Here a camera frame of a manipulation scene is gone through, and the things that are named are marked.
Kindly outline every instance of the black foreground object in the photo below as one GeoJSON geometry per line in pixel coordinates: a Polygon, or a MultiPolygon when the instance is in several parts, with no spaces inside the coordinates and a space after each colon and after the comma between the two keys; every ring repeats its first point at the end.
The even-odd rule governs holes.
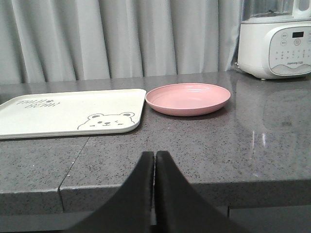
{"type": "Polygon", "coordinates": [[[167,151],[155,159],[155,212],[161,233],[248,233],[208,204],[167,151]]]}
{"type": "Polygon", "coordinates": [[[143,152],[115,195],[89,217],[62,233],[150,233],[154,153],[143,152]]]}

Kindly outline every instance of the gray curtain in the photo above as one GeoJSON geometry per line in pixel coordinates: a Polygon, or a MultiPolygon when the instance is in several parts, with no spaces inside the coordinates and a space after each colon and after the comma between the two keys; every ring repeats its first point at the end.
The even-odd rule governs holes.
{"type": "Polygon", "coordinates": [[[241,0],[0,0],[0,84],[231,68],[241,0]]]}

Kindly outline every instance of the cartoon bear face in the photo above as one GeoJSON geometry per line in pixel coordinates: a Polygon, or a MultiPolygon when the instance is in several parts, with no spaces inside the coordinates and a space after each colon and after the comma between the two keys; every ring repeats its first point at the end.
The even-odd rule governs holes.
{"type": "Polygon", "coordinates": [[[122,129],[134,124],[134,113],[126,112],[119,115],[92,114],[88,120],[79,125],[79,130],[122,129]]]}

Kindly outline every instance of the control panel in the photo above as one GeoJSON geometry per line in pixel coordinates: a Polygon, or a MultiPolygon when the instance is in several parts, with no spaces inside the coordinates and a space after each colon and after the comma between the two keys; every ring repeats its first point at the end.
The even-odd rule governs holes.
{"type": "Polygon", "coordinates": [[[269,66],[280,75],[311,71],[311,27],[286,28],[276,32],[269,47],[269,66]]]}

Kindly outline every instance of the digital display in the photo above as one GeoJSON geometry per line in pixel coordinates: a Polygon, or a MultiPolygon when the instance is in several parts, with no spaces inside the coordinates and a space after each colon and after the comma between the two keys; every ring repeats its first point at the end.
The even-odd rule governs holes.
{"type": "Polygon", "coordinates": [[[303,37],[303,32],[293,33],[293,38],[297,38],[297,37],[303,37]]]}

